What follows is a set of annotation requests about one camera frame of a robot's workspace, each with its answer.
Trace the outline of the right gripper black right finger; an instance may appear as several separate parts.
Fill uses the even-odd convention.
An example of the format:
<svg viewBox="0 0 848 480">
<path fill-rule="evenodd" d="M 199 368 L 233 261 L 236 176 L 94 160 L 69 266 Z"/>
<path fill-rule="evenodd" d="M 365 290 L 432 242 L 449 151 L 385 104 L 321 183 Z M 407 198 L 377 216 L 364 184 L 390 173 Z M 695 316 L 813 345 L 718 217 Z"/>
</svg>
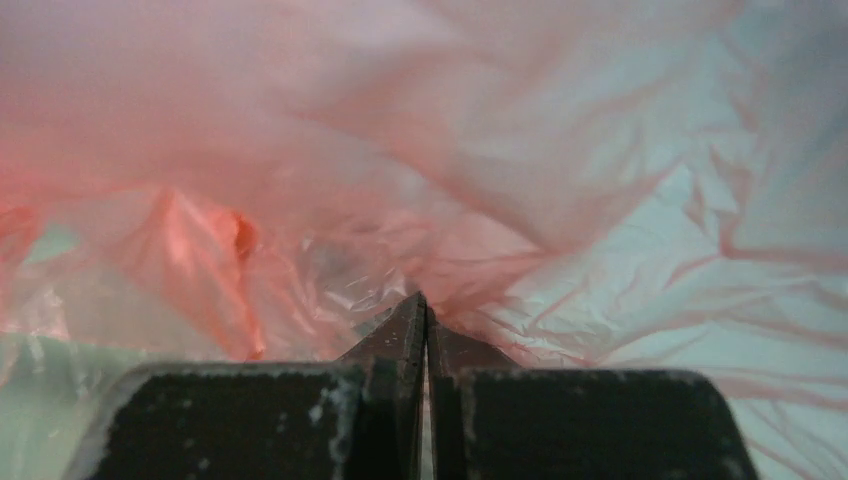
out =
<svg viewBox="0 0 848 480">
<path fill-rule="evenodd" d="M 438 479 L 754 479 L 723 395 L 663 369 L 533 369 L 426 316 Z"/>
</svg>

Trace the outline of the red translucent trash bag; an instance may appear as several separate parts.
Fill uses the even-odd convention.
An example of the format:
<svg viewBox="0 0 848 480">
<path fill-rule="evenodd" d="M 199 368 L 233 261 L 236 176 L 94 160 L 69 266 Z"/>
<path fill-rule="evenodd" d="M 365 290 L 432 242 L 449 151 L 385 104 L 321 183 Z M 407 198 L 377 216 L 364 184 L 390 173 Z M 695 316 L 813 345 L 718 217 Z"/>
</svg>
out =
<svg viewBox="0 0 848 480">
<path fill-rule="evenodd" d="M 2 3 L 3 478 L 134 366 L 329 360 L 415 291 L 845 478 L 846 3 Z"/>
</svg>

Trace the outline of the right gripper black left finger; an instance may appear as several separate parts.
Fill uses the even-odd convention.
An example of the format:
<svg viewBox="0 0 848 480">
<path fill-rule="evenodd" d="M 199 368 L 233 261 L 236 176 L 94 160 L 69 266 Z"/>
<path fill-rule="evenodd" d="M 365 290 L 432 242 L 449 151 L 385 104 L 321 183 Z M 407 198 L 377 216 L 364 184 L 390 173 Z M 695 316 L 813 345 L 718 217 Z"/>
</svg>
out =
<svg viewBox="0 0 848 480">
<path fill-rule="evenodd" d="M 68 479 L 415 479 L 427 303 L 327 362 L 169 362 L 104 396 Z"/>
</svg>

